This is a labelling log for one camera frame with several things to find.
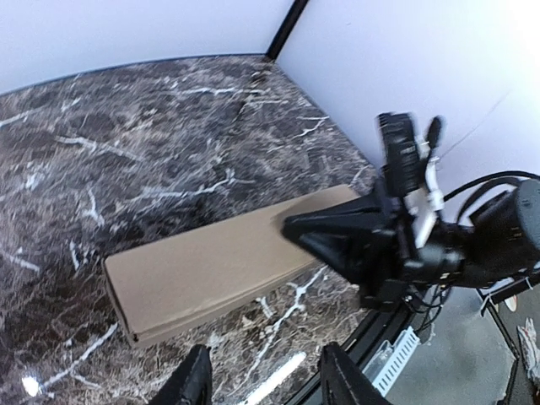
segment floor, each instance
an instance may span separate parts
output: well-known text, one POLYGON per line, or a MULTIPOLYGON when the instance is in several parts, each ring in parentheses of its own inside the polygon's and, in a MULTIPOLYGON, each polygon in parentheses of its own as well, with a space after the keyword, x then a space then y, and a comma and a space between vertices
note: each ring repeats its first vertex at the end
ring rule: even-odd
POLYGON ((504 398, 514 357, 490 314, 480 316, 481 304, 476 290, 454 289, 429 341, 417 348, 386 399, 395 405, 493 405, 504 398))

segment dark marble countertop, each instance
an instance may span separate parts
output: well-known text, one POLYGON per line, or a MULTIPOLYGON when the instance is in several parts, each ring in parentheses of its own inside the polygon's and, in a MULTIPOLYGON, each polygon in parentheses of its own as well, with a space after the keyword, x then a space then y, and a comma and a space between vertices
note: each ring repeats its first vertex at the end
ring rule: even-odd
POLYGON ((365 193, 374 176, 262 57, 144 63, 0 96, 0 403, 143 404, 195 343, 213 348, 216 403, 256 403, 300 356, 260 403, 283 402, 362 319, 354 287, 319 267, 133 349, 100 260, 329 186, 365 193))

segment cardboard box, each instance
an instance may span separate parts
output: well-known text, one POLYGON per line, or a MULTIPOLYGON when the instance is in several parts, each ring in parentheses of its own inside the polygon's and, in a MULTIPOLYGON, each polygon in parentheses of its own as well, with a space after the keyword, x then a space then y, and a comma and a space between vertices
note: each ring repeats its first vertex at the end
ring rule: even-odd
POLYGON ((356 197, 335 186, 108 257, 109 293, 130 344, 161 342, 295 278, 316 261, 281 236, 282 218, 356 197))

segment black cable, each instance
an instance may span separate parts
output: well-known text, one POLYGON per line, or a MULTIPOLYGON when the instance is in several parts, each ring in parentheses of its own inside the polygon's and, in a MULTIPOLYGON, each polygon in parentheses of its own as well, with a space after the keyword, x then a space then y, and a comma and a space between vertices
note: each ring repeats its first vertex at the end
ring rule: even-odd
POLYGON ((457 196, 458 194, 461 194, 462 192, 468 190, 469 188, 473 188, 475 186, 478 186, 479 184, 484 183, 485 181, 490 181, 493 179, 498 179, 500 177, 526 177, 527 179, 534 179, 540 181, 540 175, 535 175, 534 173, 529 173, 528 171, 521 171, 521 170, 508 170, 508 171, 499 171, 497 173, 493 173, 491 175, 485 175, 482 177, 479 177, 476 180, 469 181, 467 184, 464 184, 463 186, 458 187, 453 192, 450 192, 445 195, 445 202, 450 201, 452 198, 457 196))

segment white marble vein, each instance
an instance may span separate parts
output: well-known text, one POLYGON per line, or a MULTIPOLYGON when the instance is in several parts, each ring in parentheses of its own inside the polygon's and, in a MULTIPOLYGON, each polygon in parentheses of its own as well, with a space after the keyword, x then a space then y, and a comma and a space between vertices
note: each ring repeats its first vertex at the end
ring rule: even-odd
POLYGON ((98 213, 98 211, 97 211, 97 206, 96 206, 96 203, 95 203, 94 193, 92 192, 91 189, 88 189, 87 193, 88 193, 88 197, 90 199, 90 209, 85 209, 83 211, 83 217, 92 218, 98 224, 98 226, 101 227, 101 226, 105 225, 105 220, 103 219, 101 214, 98 213))
POLYGON ((284 323, 286 319, 288 319, 295 311, 303 311, 305 309, 304 305, 300 303, 300 299, 304 294, 306 293, 307 289, 322 275, 324 270, 327 267, 321 268, 317 273, 311 277, 310 281, 308 281, 306 284, 298 286, 293 283, 288 283, 287 285, 290 285, 291 287, 294 287, 295 289, 295 295, 294 295, 294 303, 285 311, 283 316, 279 318, 271 327, 270 327, 270 333, 267 335, 267 341, 265 342, 262 349, 259 351, 259 353, 255 357, 255 361, 249 368, 249 370, 246 373, 246 377, 244 380, 233 390, 233 394, 237 392, 242 386, 244 386, 251 376, 251 373, 259 366, 262 359, 266 355, 267 351, 272 347, 273 341, 275 340, 276 336, 278 335, 279 329, 281 328, 281 325, 284 323))
POLYGON ((17 114, 16 116, 12 116, 10 118, 7 118, 3 121, 0 121, 0 128, 6 126, 6 125, 9 125, 9 124, 13 124, 14 122, 17 122, 17 121, 20 121, 20 120, 26 120, 26 118, 28 118, 28 116, 30 114, 32 114, 33 112, 35 112, 35 110, 28 110, 28 111, 24 111, 24 112, 21 112, 19 114, 17 114))
POLYGON ((77 258, 77 252, 75 251, 75 247, 75 242, 70 240, 69 251, 71 252, 71 260, 73 261, 73 267, 75 268, 75 271, 77 271, 78 268, 81 266, 81 263, 77 258))
POLYGON ((127 152, 126 150, 117 148, 116 146, 110 146, 107 143, 99 143, 99 142, 96 142, 96 141, 93 141, 91 139, 87 139, 84 137, 75 137, 75 138, 55 137, 55 140, 57 142, 65 143, 68 145, 80 145, 83 148, 89 149, 90 153, 95 152, 96 150, 100 150, 101 152, 108 152, 111 154, 116 154, 118 156, 135 160, 137 162, 144 161, 144 158, 137 156, 136 154, 132 154, 131 152, 127 152))
POLYGON ((107 332, 102 336, 99 337, 94 343, 92 343, 83 354, 78 357, 78 359, 74 360, 69 367, 67 367, 65 370, 60 371, 56 375, 53 375, 49 380, 45 381, 41 386, 43 388, 48 388, 49 386, 52 386, 53 384, 59 382, 63 377, 66 375, 69 375, 73 373, 73 371, 77 368, 78 365, 83 363, 97 348, 99 348, 103 343, 109 339, 114 332, 116 332, 116 329, 118 328, 118 323, 115 323, 109 327, 107 332))
POLYGON ((10 255, 9 253, 5 251, 0 251, 0 254, 4 256, 6 259, 8 259, 11 263, 21 266, 23 268, 28 268, 29 270, 33 270, 36 273, 39 273, 41 270, 40 267, 35 265, 34 263, 30 263, 26 261, 25 259, 21 259, 20 257, 10 255))
POLYGON ((259 305, 262 307, 262 313, 264 314, 264 316, 267 319, 270 319, 273 316, 274 311, 272 310, 272 308, 270 308, 270 305, 268 305, 267 297, 256 298, 255 301, 258 302, 259 305))
POLYGON ((317 121, 317 123, 315 124, 314 127, 312 128, 304 128, 302 133, 299 133, 298 135, 294 135, 292 138, 303 138, 304 136, 316 131, 317 129, 319 129, 322 124, 324 124, 324 122, 328 119, 329 117, 328 116, 321 116, 321 117, 302 117, 302 119, 304 120, 308 120, 308 121, 317 121))
POLYGON ((196 197, 202 194, 210 194, 216 192, 222 186, 230 186, 232 184, 254 184, 254 180, 241 180, 235 178, 235 171, 233 169, 225 169, 225 178, 222 181, 218 181, 211 186, 205 187, 200 186, 195 192, 181 191, 167 191, 154 187, 145 187, 140 196, 135 197, 135 200, 145 199, 145 198, 187 198, 187 197, 196 197))

